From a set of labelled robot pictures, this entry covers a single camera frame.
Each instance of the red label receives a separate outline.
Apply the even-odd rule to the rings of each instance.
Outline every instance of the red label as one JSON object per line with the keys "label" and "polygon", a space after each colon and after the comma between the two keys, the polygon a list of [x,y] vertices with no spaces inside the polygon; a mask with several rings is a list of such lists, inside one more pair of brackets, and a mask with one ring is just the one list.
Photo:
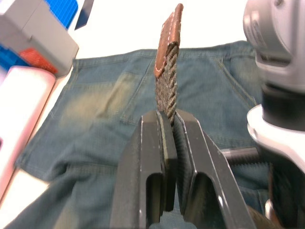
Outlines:
{"label": "red label", "polygon": [[48,62],[48,60],[46,60],[37,50],[33,48],[23,50],[19,53],[19,55],[35,68],[41,68],[53,74],[58,72],[58,70],[50,62]]}

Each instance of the brown leather tab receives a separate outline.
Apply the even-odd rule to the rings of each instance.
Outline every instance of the brown leather tab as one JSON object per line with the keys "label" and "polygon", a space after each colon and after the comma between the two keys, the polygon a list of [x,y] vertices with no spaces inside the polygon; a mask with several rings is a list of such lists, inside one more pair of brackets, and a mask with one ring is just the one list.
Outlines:
{"label": "brown leather tab", "polygon": [[183,5],[178,4],[175,11],[171,13],[170,17],[162,26],[161,37],[159,41],[159,48],[156,56],[156,64],[154,74],[157,78],[161,76],[166,65],[166,55],[169,47],[173,44],[180,44],[180,29],[181,29],[181,15]]}

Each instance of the metal bolt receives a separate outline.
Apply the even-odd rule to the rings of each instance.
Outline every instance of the metal bolt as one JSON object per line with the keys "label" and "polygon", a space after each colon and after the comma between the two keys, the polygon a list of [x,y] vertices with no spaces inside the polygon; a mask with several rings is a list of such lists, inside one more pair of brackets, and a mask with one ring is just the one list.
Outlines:
{"label": "metal bolt", "polygon": [[275,0],[274,2],[274,5],[278,7],[284,3],[284,0]]}

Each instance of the denim jeans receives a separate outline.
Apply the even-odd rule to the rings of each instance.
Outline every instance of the denim jeans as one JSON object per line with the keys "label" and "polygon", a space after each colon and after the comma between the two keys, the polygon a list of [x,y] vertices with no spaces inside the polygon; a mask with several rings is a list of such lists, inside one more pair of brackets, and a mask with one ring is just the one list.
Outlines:
{"label": "denim jeans", "polygon": [[[156,50],[75,60],[71,77],[16,166],[51,182],[7,228],[109,227],[116,167],[142,114],[156,109]],[[261,102],[247,42],[180,49],[177,108],[192,113],[220,149],[254,146],[246,115]],[[264,212],[268,166],[232,168],[245,202]],[[152,228],[193,228],[174,210]]]}

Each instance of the white tabletop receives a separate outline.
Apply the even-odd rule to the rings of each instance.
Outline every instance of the white tabletop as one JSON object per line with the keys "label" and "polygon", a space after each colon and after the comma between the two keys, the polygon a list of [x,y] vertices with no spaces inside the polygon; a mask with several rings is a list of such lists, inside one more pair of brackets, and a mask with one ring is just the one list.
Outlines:
{"label": "white tabletop", "polygon": [[[208,47],[245,40],[243,13],[246,0],[95,0],[86,26],[74,31],[84,0],[69,34],[80,49],[77,58],[90,58],[156,49],[162,24],[178,3],[184,5],[181,48]],[[57,80],[32,137],[54,106],[70,74]],[[48,187],[46,182],[17,169],[0,202],[0,229],[10,223]]]}

